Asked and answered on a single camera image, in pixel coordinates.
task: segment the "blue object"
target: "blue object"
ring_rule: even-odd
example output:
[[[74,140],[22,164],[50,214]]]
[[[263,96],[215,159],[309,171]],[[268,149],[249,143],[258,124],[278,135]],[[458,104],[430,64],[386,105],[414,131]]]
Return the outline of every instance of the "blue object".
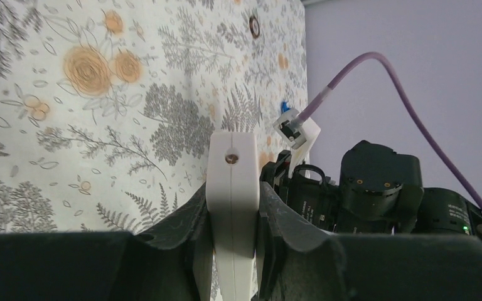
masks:
[[[291,108],[287,105],[287,102],[285,100],[282,100],[282,103],[280,104],[280,111],[283,113],[289,111]]]

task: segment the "white connector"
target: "white connector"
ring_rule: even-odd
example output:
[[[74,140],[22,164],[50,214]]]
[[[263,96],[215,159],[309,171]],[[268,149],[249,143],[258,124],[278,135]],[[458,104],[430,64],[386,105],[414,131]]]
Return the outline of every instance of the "white connector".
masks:
[[[206,203],[224,301],[249,301],[254,267],[259,168],[254,133],[213,133]]]
[[[321,128],[311,118],[307,119],[301,125],[292,125],[297,115],[298,111],[292,108],[283,113],[278,120],[272,124],[282,139],[291,147],[289,178],[292,177],[294,168],[300,165],[308,156],[309,151],[321,132]]]

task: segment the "floral tablecloth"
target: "floral tablecloth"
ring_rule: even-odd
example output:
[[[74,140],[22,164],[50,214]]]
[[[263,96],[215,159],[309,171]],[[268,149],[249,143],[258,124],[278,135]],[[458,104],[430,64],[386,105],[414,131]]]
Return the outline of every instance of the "floral tablecloth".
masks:
[[[299,0],[0,0],[0,233],[138,233],[205,182],[213,131],[272,160],[305,47]]]

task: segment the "cable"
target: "cable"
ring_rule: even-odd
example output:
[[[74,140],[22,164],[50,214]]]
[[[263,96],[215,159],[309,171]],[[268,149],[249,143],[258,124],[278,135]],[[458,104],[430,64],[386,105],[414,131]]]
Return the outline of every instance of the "cable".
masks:
[[[444,162],[446,167],[454,174],[454,176],[459,180],[461,185],[465,188],[465,190],[470,194],[470,196],[476,201],[476,204],[481,208],[482,210],[482,198],[479,196],[478,192],[472,187],[472,185],[468,182],[468,180],[464,177],[464,175],[457,169],[455,164],[452,163],[450,158],[442,151],[441,147],[435,139],[431,136],[431,134],[428,132],[422,121],[420,120],[419,116],[411,106],[411,102],[409,101],[409,98],[407,98],[407,95],[404,92],[404,88],[402,84],[400,83],[400,80],[398,79],[398,76],[396,75],[396,71],[394,70],[393,66],[390,64],[389,60],[384,57],[381,53],[377,52],[368,52],[364,53],[357,58],[355,58],[353,61],[351,61],[348,65],[346,65],[324,88],[324,90],[319,93],[313,101],[300,113],[298,116],[293,120],[291,123],[296,124],[296,125],[301,125],[306,121],[308,118],[310,118],[311,114],[317,110],[317,108],[321,105],[323,100],[329,95],[329,93],[335,89],[337,84],[342,81],[342,79],[352,71],[357,65],[360,63],[373,58],[374,60],[379,61],[387,73],[389,74],[389,77],[391,78],[394,87],[396,88],[396,91],[398,92],[398,95],[400,95],[400,99],[402,100],[402,103],[404,103],[405,108],[407,109],[407,112],[411,116],[411,119],[415,122],[416,126],[419,128],[420,132],[426,138],[426,141],[429,143],[429,145],[433,148],[435,153],[441,158],[441,160]]]

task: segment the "gray wall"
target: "gray wall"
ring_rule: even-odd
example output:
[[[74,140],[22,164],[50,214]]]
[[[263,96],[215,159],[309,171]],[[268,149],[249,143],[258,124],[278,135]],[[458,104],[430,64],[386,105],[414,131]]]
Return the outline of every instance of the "gray wall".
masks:
[[[310,98],[357,55],[383,53],[426,127],[482,196],[482,1],[329,1],[306,8],[306,36]],[[329,176],[338,178],[342,155],[365,139],[419,157],[426,187],[469,198],[376,61],[350,73],[314,119],[322,132],[311,163]]]

